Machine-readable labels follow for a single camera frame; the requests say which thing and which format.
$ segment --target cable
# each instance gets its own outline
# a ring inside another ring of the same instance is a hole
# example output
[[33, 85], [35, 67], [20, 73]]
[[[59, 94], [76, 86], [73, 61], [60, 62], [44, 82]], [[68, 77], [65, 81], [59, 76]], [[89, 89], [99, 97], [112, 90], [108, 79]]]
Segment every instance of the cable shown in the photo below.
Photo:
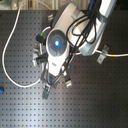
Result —
[[128, 54], [117, 54], [117, 55], [114, 55], [114, 54], [106, 54], [106, 53], [103, 53], [103, 54], [105, 54], [106, 56], [108, 56], [108, 57], [126, 57], [126, 56], [128, 56]]
[[36, 0], [36, 2], [43, 4], [47, 9], [51, 10], [44, 2], [41, 2], [39, 0]]
[[3, 70], [4, 70], [4, 72], [5, 72], [5, 75], [8, 77], [8, 79], [9, 79], [13, 84], [17, 85], [18, 87], [23, 87], [23, 88], [31, 87], [31, 86], [37, 84], [37, 83], [40, 81], [40, 79], [38, 79], [36, 82], [34, 82], [34, 83], [32, 83], [32, 84], [29, 84], [29, 85], [21, 85], [21, 84], [16, 83], [14, 80], [12, 80], [12, 78], [8, 75], [8, 73], [7, 73], [7, 71], [6, 71], [5, 62], [4, 62], [5, 58], [4, 58], [4, 57], [5, 57], [5, 52], [6, 52], [6, 49], [7, 49], [8, 44], [9, 44], [9, 41], [10, 41], [10, 39], [11, 39], [11, 37], [12, 37], [12, 34], [13, 34], [14, 31], [15, 31], [15, 28], [16, 28], [16, 25], [17, 25], [17, 22], [18, 22], [18, 18], [19, 18], [19, 14], [20, 14], [21, 7], [22, 7], [22, 5], [23, 5], [23, 3], [24, 3], [25, 1], [26, 1], [26, 0], [23, 0], [23, 1], [21, 2], [21, 4], [20, 4], [20, 7], [19, 7], [19, 10], [18, 10], [18, 13], [17, 13], [17, 17], [16, 17], [16, 20], [15, 20], [13, 29], [12, 29], [12, 31], [11, 31], [11, 33], [10, 33], [8, 39], [7, 39], [7, 42], [6, 42], [6, 44], [5, 44], [5, 47], [4, 47], [4, 50], [3, 50], [3, 54], [2, 54], [2, 65], [3, 65]]

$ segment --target black table surface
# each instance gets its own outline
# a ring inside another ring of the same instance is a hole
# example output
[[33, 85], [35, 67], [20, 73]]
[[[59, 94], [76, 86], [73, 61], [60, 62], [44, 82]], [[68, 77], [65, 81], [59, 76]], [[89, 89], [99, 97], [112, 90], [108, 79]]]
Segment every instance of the black table surface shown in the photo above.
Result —
[[[32, 51], [36, 34], [47, 27], [47, 15], [56, 11], [21, 11], [16, 30], [5, 54], [9, 75], [20, 84], [30, 84], [41, 75], [34, 68]], [[0, 54], [16, 18], [16, 11], [0, 11]], [[128, 11], [114, 11], [99, 50], [128, 53]], [[12, 84], [0, 62], [0, 127], [3, 128], [128, 128], [128, 57], [107, 57], [97, 63], [99, 54], [76, 56], [71, 64], [73, 87], [67, 89], [61, 78], [48, 100], [42, 99], [43, 82], [30, 88]]]

